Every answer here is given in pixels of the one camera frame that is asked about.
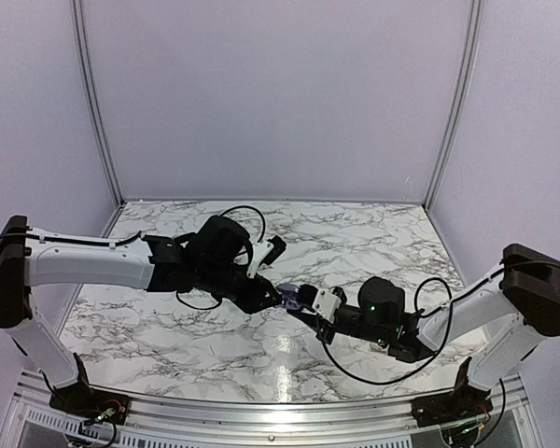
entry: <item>white plastic part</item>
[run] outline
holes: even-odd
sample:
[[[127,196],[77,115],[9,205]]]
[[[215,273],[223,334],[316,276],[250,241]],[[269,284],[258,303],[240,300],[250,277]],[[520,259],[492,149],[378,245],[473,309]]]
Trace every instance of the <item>white plastic part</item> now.
[[[29,304],[33,318],[25,319],[16,327],[5,329],[5,332],[46,374],[52,386],[61,388],[76,383],[78,368],[73,354],[64,347],[39,312],[32,294],[29,295]]]
[[[52,243],[27,238],[31,256],[25,259],[26,285],[54,283],[119,285],[135,289],[148,287],[154,266],[149,262],[149,245],[137,239],[128,245],[115,246],[111,240],[60,235],[34,229],[45,237],[70,238],[107,246]]]
[[[334,323],[334,313],[340,307],[340,297],[335,296],[326,289],[319,289],[315,295],[314,311],[325,320]]]
[[[508,375],[539,343],[547,338],[524,323],[520,313],[497,333],[496,337],[469,365],[469,385],[491,390],[500,378]]]
[[[263,241],[261,243],[253,245],[253,259],[251,260],[251,264],[249,264],[249,267],[246,270],[247,277],[255,277],[255,274],[258,273],[259,266],[268,256],[268,254],[272,252],[272,249],[273,244],[269,241]]]
[[[457,294],[454,300],[476,288],[479,283],[485,278],[491,277],[492,274],[500,268],[501,265],[496,265],[484,277],[467,287],[460,294]],[[518,313],[518,310],[506,296],[504,296],[499,287],[502,278],[503,274],[501,273],[462,301],[455,303],[448,343],[504,315]],[[433,316],[420,319],[418,326],[419,341],[433,351],[438,350],[443,342],[448,325],[448,315],[450,314],[449,302],[443,303],[440,307],[441,310]]]

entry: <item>marble tabletop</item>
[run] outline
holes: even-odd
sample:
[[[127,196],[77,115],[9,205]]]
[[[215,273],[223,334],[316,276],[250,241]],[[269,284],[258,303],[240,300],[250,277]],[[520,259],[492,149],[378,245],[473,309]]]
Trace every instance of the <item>marble tabletop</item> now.
[[[349,303],[371,276],[407,291],[439,275],[461,288],[452,263],[420,206],[373,203],[242,202],[266,217],[267,237],[280,235],[287,251],[259,272],[274,284],[343,287]],[[175,236],[198,230],[234,202],[128,203],[112,232]],[[233,212],[254,235],[258,216]],[[195,291],[196,306],[213,301]],[[445,299],[440,285],[421,296],[428,307]],[[65,345],[80,354],[90,380],[133,392],[186,399],[241,402],[319,402],[426,392],[454,384],[458,364],[485,343],[478,329],[449,344],[427,369],[397,385],[365,385],[340,373],[314,332],[282,309],[244,315],[232,303],[194,311],[172,293],[84,286],[64,326]],[[337,335],[332,354],[352,373],[385,381],[415,365],[387,357],[377,344]]]

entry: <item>ventilation grille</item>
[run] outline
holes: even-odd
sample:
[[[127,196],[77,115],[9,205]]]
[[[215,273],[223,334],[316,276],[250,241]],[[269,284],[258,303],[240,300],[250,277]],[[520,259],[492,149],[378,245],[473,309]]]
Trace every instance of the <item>ventilation grille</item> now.
[[[86,441],[94,441],[100,438],[107,440],[111,434],[110,429],[106,427],[103,431],[96,430],[99,427],[89,427],[82,429],[82,435],[79,435],[78,429],[81,419],[71,415],[64,416],[60,413],[49,411],[48,409],[30,408],[26,414],[26,421],[52,429],[54,431],[65,433],[69,436],[84,439]],[[119,435],[115,446],[124,448],[236,448],[237,445],[218,444],[218,443],[191,443],[190,441],[180,441],[178,437],[162,436],[157,437],[151,434],[136,434],[126,430],[125,427],[117,427]],[[273,443],[262,443],[262,445],[270,445]],[[282,446],[299,446],[289,445],[285,442]],[[331,448],[413,448],[413,443],[409,436],[398,437],[393,439],[382,439],[380,441],[369,441],[365,444],[353,445],[351,443],[327,444],[324,446]]]

